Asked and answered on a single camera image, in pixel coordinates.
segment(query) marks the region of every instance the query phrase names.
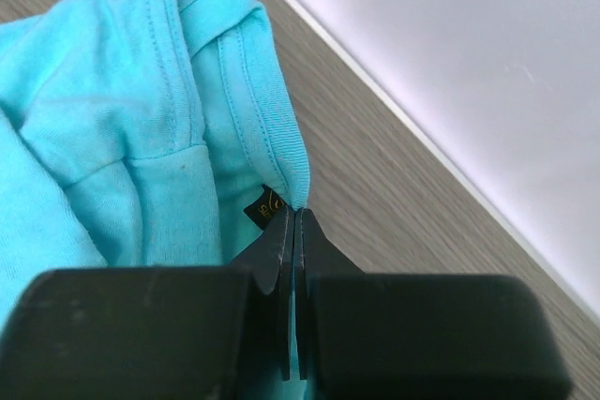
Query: t-shirt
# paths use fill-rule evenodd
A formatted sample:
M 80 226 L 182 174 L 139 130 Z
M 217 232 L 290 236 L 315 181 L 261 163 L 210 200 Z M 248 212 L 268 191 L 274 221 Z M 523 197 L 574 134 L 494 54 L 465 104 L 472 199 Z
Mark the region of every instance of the t-shirt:
M 306 148 L 255 0 L 62 0 L 0 26 L 0 327 L 53 268 L 221 264 Z

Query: clothing label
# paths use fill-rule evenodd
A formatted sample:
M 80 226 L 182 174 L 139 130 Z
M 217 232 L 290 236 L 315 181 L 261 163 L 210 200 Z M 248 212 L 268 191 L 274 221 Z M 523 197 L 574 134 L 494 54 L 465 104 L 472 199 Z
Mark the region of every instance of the clothing label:
M 279 208 L 285 206 L 285 201 L 281 199 L 277 192 L 269 186 L 262 185 L 264 192 L 251 205 L 244 208 L 244 213 L 254 222 L 261 230 L 266 229 L 269 222 Z

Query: stitching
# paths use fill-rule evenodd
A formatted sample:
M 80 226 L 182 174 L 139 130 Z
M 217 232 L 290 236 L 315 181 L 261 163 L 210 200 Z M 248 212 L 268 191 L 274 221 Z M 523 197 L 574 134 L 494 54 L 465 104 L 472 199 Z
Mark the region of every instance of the stitching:
M 246 146 L 246 140 L 244 139 L 244 130 L 240 125 L 240 119 L 237 115 L 237 110 L 235 109 L 235 105 L 233 104 L 232 93 L 229 88 L 229 79 L 227 77 L 227 68 L 225 67 L 225 57 L 223 51 L 223 38 L 217 38 L 217 47 L 218 47 L 218 63 L 221 72 L 221 81 L 223 82 L 223 90 L 225 91 L 225 97 L 227 97 L 227 103 L 229 104 L 229 110 L 232 113 L 233 122 L 235 123 L 235 128 L 237 129 L 237 134 L 240 137 L 240 142 L 242 143 L 242 149 L 244 150 L 244 155 L 246 156 L 246 160 L 250 167 L 256 171 L 254 164 L 252 163 L 252 158 L 250 157 L 250 153 Z
M 160 76 L 162 78 L 163 83 L 167 87 L 167 98 L 169 99 L 169 105 L 170 105 L 169 115 L 171 116 L 170 125 L 172 127 L 171 128 L 171 140 L 169 142 L 169 150 L 172 151 L 174 139 L 173 139 L 173 97 L 171 94 L 171 86 L 169 85 L 169 80 L 167 78 L 167 70 L 164 66 L 162 58 L 160 57 L 160 51 L 158 50 L 157 35 L 156 35 L 155 29 L 154 29 L 154 23 L 152 21 L 152 15 L 150 12 L 150 0 L 143 0 L 143 2 L 144 2 L 146 16 L 147 16 L 147 20 L 148 20 L 148 31 L 150 32 L 150 40 L 152 42 L 152 47 L 154 48 L 155 57 L 157 58 L 158 68 L 160 70 Z
M 198 119 L 197 114 L 196 114 L 196 102 L 195 102 L 195 96 L 193 96 L 191 94 L 190 86 L 192 86 L 192 83 L 190 82 L 189 73 L 182 66 L 184 64 L 183 63 L 184 60 L 189 61 L 189 53 L 188 53 L 187 46 L 185 48 L 183 48 L 180 45 L 181 44 L 180 40 L 178 40 L 175 36 L 175 30 L 176 30 L 177 26 L 173 22 L 173 15 L 171 13 L 173 11 L 175 11 L 176 8 L 174 7 L 172 0 L 165 0 L 165 4 L 167 5 L 166 12 L 167 12 L 167 21 L 169 23 L 169 30 L 171 32 L 171 42 L 172 42 L 173 49 L 175 50 L 175 54 L 177 56 L 177 67 L 179 68 L 179 75 L 184 80 L 184 89 L 186 91 L 186 97 L 185 97 L 184 101 L 187 102 L 187 112 L 189 114 L 189 117 L 188 117 L 188 119 L 189 119 L 189 123 L 188 123 L 189 124 L 189 143 L 188 143 L 188 145 L 194 145 L 199 142 L 198 131 L 195 126 L 196 120 Z M 177 118 L 175 115 L 173 115 L 172 125 L 173 125 L 173 130 L 175 130 L 175 127 L 177 127 Z
M 269 135 L 264 126 L 263 115 L 261 114 L 261 111 L 259 110 L 258 103 L 256 101 L 256 97 L 254 96 L 254 91 L 252 90 L 252 85 L 250 83 L 250 77 L 248 75 L 248 63 L 246 61 L 246 55 L 244 53 L 245 47 L 246 46 L 244 44 L 244 34 L 241 33 L 241 31 L 238 31 L 238 33 L 237 33 L 237 49 L 238 49 L 239 57 L 241 60 L 242 70 L 244 72 L 244 80 L 246 81 L 247 90 L 250 95 L 252 109 L 254 110 L 254 114 L 256 115 L 256 119 L 259 124 L 259 128 L 261 129 L 262 139 L 264 142 L 264 146 L 266 148 L 266 153 L 269 157 L 269 161 L 271 162 L 271 166 L 273 167 L 273 170 L 275 171 L 277 177 L 279 178 L 279 180 L 281 182 L 283 182 L 283 185 L 284 185 L 287 193 L 290 194 L 290 187 L 288 185 L 288 181 L 283 176 L 283 173 L 281 172 L 281 169 L 279 168 L 279 166 L 276 162 L 275 156 L 273 155 L 273 149 L 271 148 L 271 141 L 269 140 Z
M 91 177 L 92 175 L 100 172 L 101 170 L 108 168 L 109 166 L 112 166 L 115 163 L 118 163 L 119 161 L 123 161 L 124 158 L 119 158 L 119 159 L 115 159 L 114 161 L 111 161 L 110 163 L 106 163 L 103 164 L 101 166 L 98 166 L 97 168 L 95 168 L 94 170 L 92 170 L 91 172 L 86 173 L 83 177 L 76 179 L 74 182 L 70 182 L 67 183 L 66 185 L 63 186 L 63 190 L 67 190 L 70 187 L 73 187 L 75 185 L 78 185 L 79 183 L 87 180 L 89 177 Z
M 164 4 L 165 4 L 165 16 L 167 17 L 167 23 L 169 25 L 169 31 L 173 34 L 173 28 L 170 22 L 170 18 L 169 18 L 169 0 L 163 0 Z M 161 65 L 162 65 L 162 70 L 163 70 L 163 78 L 165 79 L 165 82 L 167 83 L 168 86 L 168 90 L 169 90 L 169 125 L 171 127 L 171 150 L 174 149 L 175 147 L 175 130 L 177 128 L 177 121 L 175 118 L 175 105 L 174 105 L 174 100 L 173 100 L 173 89 L 171 87 L 171 83 L 169 82 L 169 78 L 166 75 L 166 68 L 164 66 L 164 62 L 161 61 Z
M 166 154 L 162 154 L 162 155 L 158 155 L 158 156 L 145 156 L 143 158 L 127 158 L 128 161 L 150 161 L 152 159 L 161 159 L 164 158 L 165 156 L 171 156 L 171 155 L 176 155 L 179 154 L 181 152 L 185 152 L 186 150 L 191 150 L 191 149 L 195 149 L 196 147 L 206 147 L 206 142 L 200 142 L 198 144 L 194 144 L 190 147 L 186 147 L 184 149 L 179 149 L 179 150 L 175 150 L 173 152 L 167 152 Z

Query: floor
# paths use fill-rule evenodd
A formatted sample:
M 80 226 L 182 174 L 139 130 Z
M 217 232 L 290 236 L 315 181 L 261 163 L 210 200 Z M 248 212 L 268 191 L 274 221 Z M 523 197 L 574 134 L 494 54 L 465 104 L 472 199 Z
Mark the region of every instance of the floor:
M 0 21 L 57 0 L 0 0 Z M 310 155 L 310 206 L 367 271 L 504 273 L 542 299 L 577 384 L 600 398 L 600 329 L 282 0 L 262 0 Z

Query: tag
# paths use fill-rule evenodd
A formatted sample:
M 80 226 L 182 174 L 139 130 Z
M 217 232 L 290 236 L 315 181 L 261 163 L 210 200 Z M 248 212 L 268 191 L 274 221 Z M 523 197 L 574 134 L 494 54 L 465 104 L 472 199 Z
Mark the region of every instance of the tag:
M 259 229 L 264 230 L 279 208 L 285 206 L 277 192 L 267 185 L 262 185 L 264 192 L 251 205 L 244 208 L 244 213 Z

